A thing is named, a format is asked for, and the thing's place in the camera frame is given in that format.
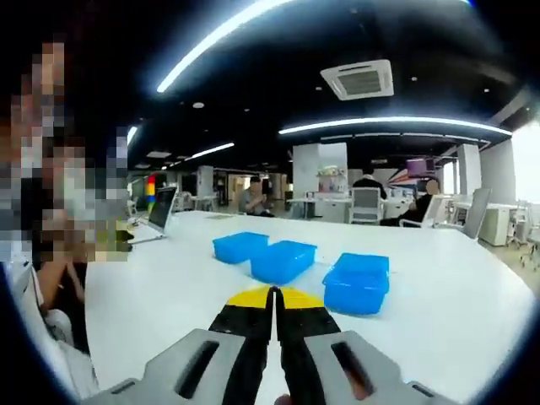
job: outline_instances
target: black ceiling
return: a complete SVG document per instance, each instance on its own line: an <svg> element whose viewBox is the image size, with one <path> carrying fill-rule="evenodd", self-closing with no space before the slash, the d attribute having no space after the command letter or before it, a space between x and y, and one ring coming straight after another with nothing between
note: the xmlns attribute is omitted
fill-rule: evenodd
<svg viewBox="0 0 540 405"><path fill-rule="evenodd" d="M23 18L35 21L30 26L66 33L72 63L67 67L67 110L87 145L102 149L131 125L139 127L129 148L130 167L148 163L158 169L178 156L234 142L231 149L176 167L287 170L293 144L347 134L405 134L348 141L352 167L384 157L393 165L408 156L439 155L456 143L470 142L408 136L410 132L488 138L493 143L505 136L466 127L395 123L298 136L280 137L278 131L371 116L435 116L489 124L526 86L507 44L490 33L476 8L460 0L292 1L210 47L163 94L157 86L178 61L254 0L57 2L63 11L50 19L44 18L51 12L47 7L24 3L19 5L26 8ZM3 94L17 90L17 75L29 63L28 53L21 50L33 46L35 51L39 43L22 41L26 48L10 48L19 63L13 65ZM375 59L391 62L392 97L340 101L320 75L325 68ZM196 102L204 108L194 109ZM531 107L521 105L494 125L514 130L532 117ZM153 150L172 155L147 158Z"/></svg>

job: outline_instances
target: air conditioner vent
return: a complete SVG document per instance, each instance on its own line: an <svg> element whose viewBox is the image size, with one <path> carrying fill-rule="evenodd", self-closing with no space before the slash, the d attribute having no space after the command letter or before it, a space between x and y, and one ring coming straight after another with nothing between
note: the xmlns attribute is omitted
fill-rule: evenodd
<svg viewBox="0 0 540 405"><path fill-rule="evenodd" d="M394 95L390 61L354 63L321 71L340 100Z"/></svg>

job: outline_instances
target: laptop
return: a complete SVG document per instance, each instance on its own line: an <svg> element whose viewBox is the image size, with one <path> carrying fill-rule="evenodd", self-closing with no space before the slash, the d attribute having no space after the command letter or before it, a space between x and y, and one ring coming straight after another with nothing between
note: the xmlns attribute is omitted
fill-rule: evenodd
<svg viewBox="0 0 540 405"><path fill-rule="evenodd" d="M134 238L129 241L132 245L165 238L165 227L170 218L177 188L166 187L155 194L155 203L148 217L148 222L139 220L139 226L131 230Z"/></svg>

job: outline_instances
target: blue plastic container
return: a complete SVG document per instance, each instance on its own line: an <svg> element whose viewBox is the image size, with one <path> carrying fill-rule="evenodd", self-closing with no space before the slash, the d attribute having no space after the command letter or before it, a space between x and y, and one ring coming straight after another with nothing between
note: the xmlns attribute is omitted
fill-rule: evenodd
<svg viewBox="0 0 540 405"><path fill-rule="evenodd" d="M228 264L245 262L268 248L268 235L241 232L214 239L213 252L216 258Z"/></svg>
<svg viewBox="0 0 540 405"><path fill-rule="evenodd" d="M290 283L315 261L317 246L281 240L251 259L251 276L268 284Z"/></svg>
<svg viewBox="0 0 540 405"><path fill-rule="evenodd" d="M324 305L345 314L376 314L390 288L389 270L386 256L343 253L322 280Z"/></svg>

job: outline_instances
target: laptop screen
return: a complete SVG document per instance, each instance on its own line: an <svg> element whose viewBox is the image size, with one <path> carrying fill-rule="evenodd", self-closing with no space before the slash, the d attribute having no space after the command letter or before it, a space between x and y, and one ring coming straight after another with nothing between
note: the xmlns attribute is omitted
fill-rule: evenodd
<svg viewBox="0 0 540 405"><path fill-rule="evenodd" d="M176 187L167 187L158 190L155 194L155 203L148 221L162 229L165 228L170 207L176 194Z"/></svg>

